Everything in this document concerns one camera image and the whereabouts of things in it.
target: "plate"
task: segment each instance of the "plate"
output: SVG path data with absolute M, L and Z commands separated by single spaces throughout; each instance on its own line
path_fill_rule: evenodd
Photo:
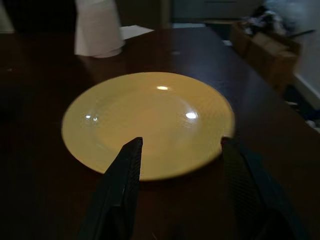
M 221 153 L 234 113 L 212 87 L 187 76 L 142 72 L 104 81 L 66 111 L 62 138 L 85 166 L 104 173 L 121 147 L 143 137 L 141 181 L 194 171 Z

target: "table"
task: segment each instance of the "table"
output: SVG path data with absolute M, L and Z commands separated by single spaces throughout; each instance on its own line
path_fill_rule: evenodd
M 70 33 L 0 35 L 0 48 L 4 239 L 75 239 L 100 175 L 66 149 L 64 112 L 97 83 L 151 71 L 220 91 L 234 110 L 236 137 L 262 155 L 313 239 L 320 238 L 320 135 L 209 29 L 147 33 L 106 59 L 75 56 Z M 218 158 L 183 177 L 141 183 L 133 239 L 237 239 L 223 165 Z

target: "box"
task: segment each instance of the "box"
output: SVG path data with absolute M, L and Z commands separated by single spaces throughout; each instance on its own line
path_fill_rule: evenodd
M 244 33 L 240 22 L 232 24 L 229 40 L 233 45 L 233 49 L 244 58 L 252 39 Z
M 301 54 L 299 43 L 273 32 L 259 32 L 251 38 L 239 22 L 231 27 L 230 41 L 234 50 L 279 94 L 293 82 Z

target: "white paper towel roll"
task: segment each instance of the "white paper towel roll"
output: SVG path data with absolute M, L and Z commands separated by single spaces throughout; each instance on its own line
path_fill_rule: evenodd
M 121 53 L 124 41 L 114 0 L 77 0 L 75 54 L 96 58 Z

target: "dark wooden table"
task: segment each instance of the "dark wooden table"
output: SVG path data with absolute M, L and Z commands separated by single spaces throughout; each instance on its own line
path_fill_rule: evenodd
M 320 135 L 207 28 L 151 32 L 107 59 L 75 56 L 72 34 L 0 35 L 1 238 L 75 239 L 100 175 L 66 149 L 68 105 L 91 86 L 172 72 L 220 91 L 236 137 L 264 158 L 313 239 L 320 239 Z M 237 239 L 223 161 L 142 183 L 134 240 Z

